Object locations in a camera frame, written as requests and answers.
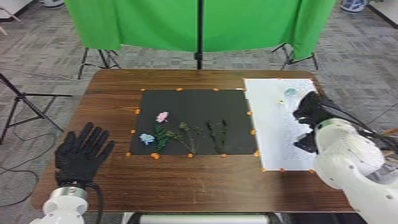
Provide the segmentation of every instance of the tripod stand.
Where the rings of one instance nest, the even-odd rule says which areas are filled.
[[[19,124],[24,124],[26,122],[30,122],[30,121],[33,121],[37,119],[46,119],[46,121],[51,123],[54,128],[63,132],[61,128],[54,124],[51,118],[46,116],[46,111],[47,111],[49,106],[53,104],[54,98],[56,97],[72,97],[72,96],[70,95],[60,95],[60,94],[37,94],[37,93],[22,93],[22,92],[19,92],[19,90],[15,89],[15,86],[8,82],[8,79],[5,78],[1,73],[0,73],[0,81],[5,84],[5,86],[8,87],[8,89],[12,90],[14,94],[15,94],[12,109],[10,109],[8,118],[6,118],[6,122],[5,122],[5,126],[3,126],[3,133],[1,133],[1,137],[0,137],[0,145],[1,145],[3,144],[3,137],[5,137],[5,134],[6,134],[8,128],[17,126]],[[33,103],[26,99],[26,96],[49,96],[51,97],[49,103],[47,103],[46,108],[44,108],[42,111],[38,110],[38,108],[35,107]],[[15,112],[15,106],[17,106],[19,102],[22,102],[26,104],[26,106],[31,109],[31,111],[33,111],[37,116],[10,124],[12,117],[14,117],[14,112]]]

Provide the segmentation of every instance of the black square mat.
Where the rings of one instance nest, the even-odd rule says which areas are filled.
[[[140,134],[154,134],[157,113],[168,112],[163,127],[179,131],[179,122],[202,129],[202,135],[191,135],[197,147],[197,155],[216,155],[214,143],[209,137],[205,121],[225,121],[225,154],[252,154],[255,152],[255,138],[250,135],[252,122],[246,115],[248,106],[245,94],[239,90],[147,90],[141,94],[140,114],[136,115],[134,135],[131,139],[131,154],[147,155],[154,151],[154,143],[147,146],[140,142]],[[188,151],[181,143],[168,141],[163,155],[186,155]]]

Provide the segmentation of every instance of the white sheet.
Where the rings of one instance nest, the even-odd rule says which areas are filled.
[[[296,137],[310,131],[298,124],[292,111],[305,94],[314,91],[308,79],[245,79],[245,97],[252,111],[252,123],[260,164],[266,170],[312,169],[314,154],[292,146]]]

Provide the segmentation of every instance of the cable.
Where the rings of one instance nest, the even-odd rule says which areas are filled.
[[[15,118],[17,118],[17,116],[19,116],[22,110],[24,110],[24,104],[22,104],[21,110],[19,110],[19,112],[15,113],[15,116],[14,116],[14,123],[15,123],[15,120],[17,120]],[[17,138],[22,142],[31,141],[31,140],[37,140],[37,139],[38,139],[40,137],[44,137],[44,136],[53,136],[53,138],[51,138],[51,139],[53,139],[53,141],[51,141],[51,145],[49,145],[49,147],[46,148],[46,150],[40,152],[40,154],[38,154],[35,157],[30,158],[30,159],[26,159],[26,160],[24,160],[15,166],[12,166],[10,168],[5,168],[3,166],[0,166],[0,169],[3,169],[3,171],[0,172],[0,175],[3,175],[6,172],[12,172],[12,173],[30,173],[30,174],[33,175],[33,178],[35,178],[35,181],[33,181],[33,186],[35,186],[37,183],[38,183],[38,175],[37,175],[37,173],[35,173],[31,170],[14,170],[14,169],[15,169],[19,166],[22,166],[30,161],[33,161],[37,158],[40,158],[40,156],[47,153],[47,151],[51,150],[51,148],[53,148],[53,146],[54,146],[54,144],[56,144],[56,138],[58,138],[58,136],[54,135],[54,133],[46,133],[46,134],[40,134],[40,135],[37,135],[35,137],[31,137],[31,138],[28,138],[28,139],[22,139],[21,136],[17,135],[17,133],[15,133],[15,126],[14,126],[14,128],[12,128],[12,134],[14,134],[14,136],[15,136],[15,138]],[[8,204],[5,204],[5,205],[0,205],[0,208],[8,207],[8,206],[19,204],[19,203],[30,198],[31,194],[33,194],[33,191],[30,191],[28,195],[22,197],[21,200],[17,200],[15,202],[12,202],[12,203],[8,203]]]
[[[30,171],[30,170],[12,170],[12,169],[6,169],[6,168],[1,167],[1,166],[0,166],[0,168],[5,170],[3,173],[5,173],[5,172],[12,172],[12,173],[30,173],[30,174],[33,175],[33,186],[37,185],[37,183],[38,183],[38,175],[37,175],[37,173],[35,173],[33,171]],[[28,199],[30,196],[31,196],[31,194],[33,194],[33,191],[30,191],[28,195],[24,196],[24,198],[22,198],[19,201],[12,202],[10,204],[0,205],[0,208],[5,208],[5,207],[8,207],[8,206],[19,204],[22,201],[26,201],[26,199]]]
[[[376,131],[367,127],[367,125],[362,123],[362,121],[353,117],[353,115],[349,114],[349,113],[346,113],[337,107],[333,107],[333,106],[330,106],[330,105],[326,105],[326,104],[323,104],[323,103],[319,103],[319,105],[321,106],[324,106],[324,107],[328,107],[328,108],[332,108],[333,110],[337,110],[351,119],[353,119],[353,121],[351,120],[348,120],[346,118],[342,118],[342,117],[339,117],[342,120],[346,120],[348,122],[351,122],[355,125],[358,125],[358,127],[362,127],[362,129],[364,130],[367,130],[369,131],[369,133],[374,135],[374,137],[381,140],[381,142],[388,145],[388,147],[390,147],[390,149],[392,149],[392,151],[394,151],[394,153],[396,153],[396,155],[398,155],[398,147],[396,147],[396,145],[394,145],[394,143],[388,141],[388,139],[383,137],[383,135],[380,135],[378,133],[376,133]]]
[[[95,191],[95,195],[97,195],[95,224],[101,224],[101,219],[102,219],[102,191],[101,191],[99,185],[95,183],[88,183],[85,186]]]
[[[365,123],[367,125],[376,121],[376,119],[381,117],[381,115],[394,109],[398,106],[398,103],[388,107],[388,109],[380,113],[380,115],[372,118],[372,120]]]

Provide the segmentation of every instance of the green backdrop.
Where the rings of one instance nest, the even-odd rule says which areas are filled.
[[[204,52],[289,43],[310,56],[335,0],[205,0]],[[197,0],[65,0],[81,43],[195,52]]]

